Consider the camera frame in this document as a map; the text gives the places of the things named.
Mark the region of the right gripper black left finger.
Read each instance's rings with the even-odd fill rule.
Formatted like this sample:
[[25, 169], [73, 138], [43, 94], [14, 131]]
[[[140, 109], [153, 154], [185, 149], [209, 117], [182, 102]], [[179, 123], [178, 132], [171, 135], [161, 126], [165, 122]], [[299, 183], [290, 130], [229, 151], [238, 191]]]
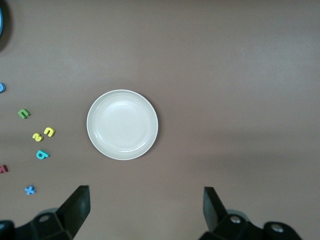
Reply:
[[90, 210], [90, 187], [81, 185], [56, 211], [44, 211], [22, 226], [0, 220], [0, 240], [73, 240]]

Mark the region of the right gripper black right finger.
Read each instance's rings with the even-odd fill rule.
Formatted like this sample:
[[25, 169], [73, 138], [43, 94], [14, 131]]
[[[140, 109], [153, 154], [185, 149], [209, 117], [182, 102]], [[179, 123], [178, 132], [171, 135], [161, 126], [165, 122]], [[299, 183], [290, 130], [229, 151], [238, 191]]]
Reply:
[[289, 225], [269, 221], [263, 228], [237, 213], [228, 213], [216, 190], [203, 190], [203, 215], [208, 227], [199, 240], [303, 240]]

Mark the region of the teal letter b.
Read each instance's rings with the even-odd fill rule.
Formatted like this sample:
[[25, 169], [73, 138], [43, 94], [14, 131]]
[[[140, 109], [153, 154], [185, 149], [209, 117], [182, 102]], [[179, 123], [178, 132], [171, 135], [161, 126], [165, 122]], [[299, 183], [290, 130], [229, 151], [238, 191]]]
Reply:
[[36, 157], [39, 159], [39, 160], [44, 160], [46, 158], [48, 158], [50, 156], [50, 154], [48, 152], [45, 152], [43, 150], [38, 150], [37, 153], [36, 153]]

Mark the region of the beige brown plate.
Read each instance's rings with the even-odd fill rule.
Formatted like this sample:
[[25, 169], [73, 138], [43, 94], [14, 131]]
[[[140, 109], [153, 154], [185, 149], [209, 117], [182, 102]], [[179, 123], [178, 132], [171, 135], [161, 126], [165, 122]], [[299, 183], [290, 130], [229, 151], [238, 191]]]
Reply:
[[128, 161], [146, 154], [156, 142], [159, 120], [153, 105], [141, 94], [117, 89], [91, 105], [86, 129], [92, 145], [104, 156]]

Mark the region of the green letter u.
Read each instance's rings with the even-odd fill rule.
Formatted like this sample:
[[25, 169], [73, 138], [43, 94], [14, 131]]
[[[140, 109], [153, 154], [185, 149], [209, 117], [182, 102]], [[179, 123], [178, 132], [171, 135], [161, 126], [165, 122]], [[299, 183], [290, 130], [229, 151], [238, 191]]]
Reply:
[[20, 109], [20, 110], [17, 112], [17, 114], [18, 114], [19, 117], [22, 118], [22, 119], [27, 119], [27, 118], [31, 115], [31, 113], [29, 112], [29, 110], [28, 110], [28, 109], [25, 109], [25, 108]]

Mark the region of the brown paper table cover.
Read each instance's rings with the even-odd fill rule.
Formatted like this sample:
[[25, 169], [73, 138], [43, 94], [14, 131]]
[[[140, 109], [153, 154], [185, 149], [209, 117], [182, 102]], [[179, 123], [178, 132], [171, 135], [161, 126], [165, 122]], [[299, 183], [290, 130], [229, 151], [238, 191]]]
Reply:
[[[210, 186], [259, 227], [320, 240], [320, 0], [1, 6], [0, 220], [23, 225], [89, 185], [76, 240], [198, 240]], [[104, 156], [87, 134], [92, 103], [116, 89], [158, 116], [155, 144], [134, 160]]]

